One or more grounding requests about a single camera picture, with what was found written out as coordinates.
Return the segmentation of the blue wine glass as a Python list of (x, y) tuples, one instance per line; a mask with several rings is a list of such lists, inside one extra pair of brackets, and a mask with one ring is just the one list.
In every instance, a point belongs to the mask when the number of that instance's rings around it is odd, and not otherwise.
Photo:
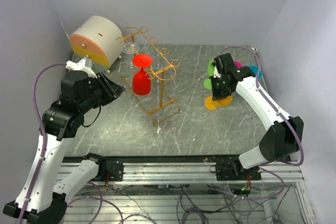
[(260, 70), (257, 66), (248, 66), (250, 70), (255, 74), (258, 75), (258, 79), (261, 79), (263, 77), (263, 71)]

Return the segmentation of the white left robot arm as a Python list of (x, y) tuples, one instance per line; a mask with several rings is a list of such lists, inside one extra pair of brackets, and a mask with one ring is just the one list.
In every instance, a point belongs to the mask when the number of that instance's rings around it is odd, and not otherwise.
[(59, 99), (41, 120), (37, 152), (19, 196), (4, 206), (3, 214), (27, 223), (60, 223), (68, 202), (89, 181), (107, 175), (106, 158), (89, 153), (79, 167), (61, 182), (56, 178), (65, 153), (84, 125), (85, 114), (116, 100), (125, 88), (103, 73), (90, 77), (82, 70), (65, 74), (60, 82)]

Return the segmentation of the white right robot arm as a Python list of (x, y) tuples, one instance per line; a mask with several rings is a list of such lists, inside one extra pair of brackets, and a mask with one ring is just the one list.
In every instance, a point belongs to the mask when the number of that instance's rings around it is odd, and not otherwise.
[(250, 169), (302, 151), (304, 122), (283, 110), (259, 83), (258, 75), (249, 67), (237, 67), (230, 54), (217, 56), (210, 76), (212, 101), (228, 103), (233, 93), (241, 96), (261, 120), (266, 133), (259, 144), (238, 155), (231, 162), (236, 179), (244, 179)]

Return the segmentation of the green wine glass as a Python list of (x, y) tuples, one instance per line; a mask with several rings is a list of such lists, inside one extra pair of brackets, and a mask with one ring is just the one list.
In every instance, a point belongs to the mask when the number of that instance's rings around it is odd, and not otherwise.
[(213, 62), (214, 60), (211, 59), (208, 63), (208, 67), (207, 67), (207, 75), (208, 78), (204, 80), (203, 85), (206, 89), (211, 90), (212, 89), (212, 85), (211, 85), (211, 80), (210, 77), (213, 76), (214, 74), (214, 66), (213, 66)]

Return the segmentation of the orange wine glass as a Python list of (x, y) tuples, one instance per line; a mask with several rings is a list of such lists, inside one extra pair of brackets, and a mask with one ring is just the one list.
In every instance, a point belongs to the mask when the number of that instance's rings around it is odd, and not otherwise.
[(229, 95), (228, 97), (219, 100), (213, 100), (213, 97), (210, 95), (205, 99), (204, 104), (208, 110), (213, 111), (216, 110), (218, 107), (229, 106), (232, 100), (233, 100), (232, 95)]

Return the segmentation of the clear wine glass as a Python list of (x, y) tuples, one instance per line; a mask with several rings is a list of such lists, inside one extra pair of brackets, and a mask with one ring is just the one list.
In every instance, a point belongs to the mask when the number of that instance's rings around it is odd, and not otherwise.
[(139, 53), (140, 46), (135, 42), (125, 42), (122, 51), (127, 55), (132, 55), (130, 68), (133, 68), (133, 58)]

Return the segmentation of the pink wine glass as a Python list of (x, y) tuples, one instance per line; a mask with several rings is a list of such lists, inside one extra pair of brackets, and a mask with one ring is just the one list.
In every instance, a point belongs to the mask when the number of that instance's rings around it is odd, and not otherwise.
[(239, 61), (234, 61), (234, 64), (236, 65), (237, 68), (243, 67), (243, 65)]

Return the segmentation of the red wine glass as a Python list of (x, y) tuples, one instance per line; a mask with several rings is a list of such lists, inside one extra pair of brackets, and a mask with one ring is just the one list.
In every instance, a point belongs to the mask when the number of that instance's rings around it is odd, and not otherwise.
[(137, 54), (132, 61), (136, 67), (140, 68), (133, 76), (132, 91), (136, 95), (148, 95), (151, 92), (151, 80), (144, 69), (152, 64), (152, 58), (147, 54)]

